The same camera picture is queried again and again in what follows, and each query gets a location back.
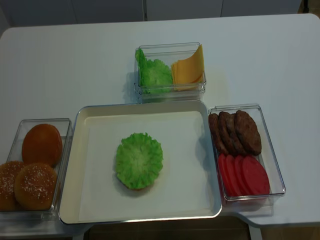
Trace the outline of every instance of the tomato slice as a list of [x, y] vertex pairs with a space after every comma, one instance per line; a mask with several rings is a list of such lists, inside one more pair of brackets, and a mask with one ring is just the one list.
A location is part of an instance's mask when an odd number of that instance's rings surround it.
[[252, 195], [269, 194], [269, 178], [264, 167], [253, 157], [242, 161], [243, 180]]
[[230, 181], [228, 178], [228, 173], [227, 173], [227, 168], [226, 168], [226, 156], [223, 153], [221, 153], [218, 158], [218, 167], [219, 167], [219, 172], [222, 177], [222, 181], [223, 181], [223, 185], [224, 185], [224, 189], [226, 191], [226, 194], [228, 196], [233, 196], [234, 192], [231, 189], [231, 184], [230, 184]]
[[225, 158], [226, 170], [228, 173], [229, 182], [231, 184], [230, 188], [232, 189], [233, 196], [241, 196], [243, 195], [240, 191], [236, 173], [235, 173], [235, 159], [232, 155], [228, 155]]
[[244, 182], [244, 176], [242, 173], [242, 161], [244, 160], [244, 157], [239, 155], [234, 159], [234, 171], [235, 171], [235, 177], [238, 182], [240, 191], [242, 195], [250, 195], [250, 191], [248, 187], [246, 186]]

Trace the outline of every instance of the green lettuce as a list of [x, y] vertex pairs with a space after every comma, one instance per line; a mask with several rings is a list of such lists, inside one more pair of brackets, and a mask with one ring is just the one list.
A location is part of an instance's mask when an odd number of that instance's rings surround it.
[[162, 161], [163, 151], [157, 140], [147, 133], [133, 133], [123, 138], [116, 150], [116, 176], [129, 189], [143, 189], [159, 176]]
[[[147, 60], [142, 49], [135, 52], [135, 59], [138, 63], [140, 72], [141, 87], [156, 87], [163, 85], [172, 85], [173, 79], [170, 68], [161, 60]], [[144, 90], [145, 94], [168, 93], [170, 88]]]

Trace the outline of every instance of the meat patty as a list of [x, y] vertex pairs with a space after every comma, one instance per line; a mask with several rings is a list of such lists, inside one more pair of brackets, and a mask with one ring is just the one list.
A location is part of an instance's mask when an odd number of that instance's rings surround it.
[[247, 155], [246, 150], [244, 149], [244, 146], [242, 146], [237, 134], [236, 134], [236, 129], [235, 129], [235, 117], [236, 114], [229, 114], [228, 117], [225, 118], [225, 123], [226, 123], [226, 129], [229, 133], [229, 136], [231, 138], [232, 144], [236, 150], [236, 152], [239, 155]]
[[229, 136], [228, 130], [227, 130], [227, 124], [226, 124], [226, 119], [230, 117], [230, 113], [221, 111], [219, 113], [219, 119], [218, 119], [218, 129], [219, 129], [219, 134], [222, 139], [222, 142], [224, 143], [226, 149], [228, 152], [236, 156], [237, 151], [234, 147], [233, 141], [231, 137]]
[[254, 156], [259, 155], [262, 148], [261, 137], [255, 121], [247, 112], [241, 110], [236, 111], [234, 128], [244, 149]]
[[210, 132], [214, 141], [214, 145], [220, 154], [228, 155], [229, 152], [226, 149], [224, 143], [222, 142], [219, 129], [218, 129], [218, 115], [213, 113], [209, 115], [208, 118]]

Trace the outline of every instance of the white table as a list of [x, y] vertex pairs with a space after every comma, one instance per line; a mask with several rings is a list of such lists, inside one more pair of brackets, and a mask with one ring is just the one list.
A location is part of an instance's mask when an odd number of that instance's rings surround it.
[[[83, 106], [136, 102], [136, 47], [200, 42], [204, 103], [260, 104], [286, 185], [273, 208], [236, 214], [254, 226], [319, 223], [319, 41], [312, 14], [11, 28], [0, 39], [0, 163], [23, 119], [74, 121]], [[57, 224], [24, 234], [65, 234]]]

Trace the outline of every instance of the cheese slice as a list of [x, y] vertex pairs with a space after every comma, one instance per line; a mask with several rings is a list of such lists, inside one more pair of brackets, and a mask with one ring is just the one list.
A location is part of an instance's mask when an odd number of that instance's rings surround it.
[[203, 80], [205, 71], [204, 53], [202, 45], [189, 58], [178, 60], [171, 66], [171, 73], [174, 84], [198, 83]]

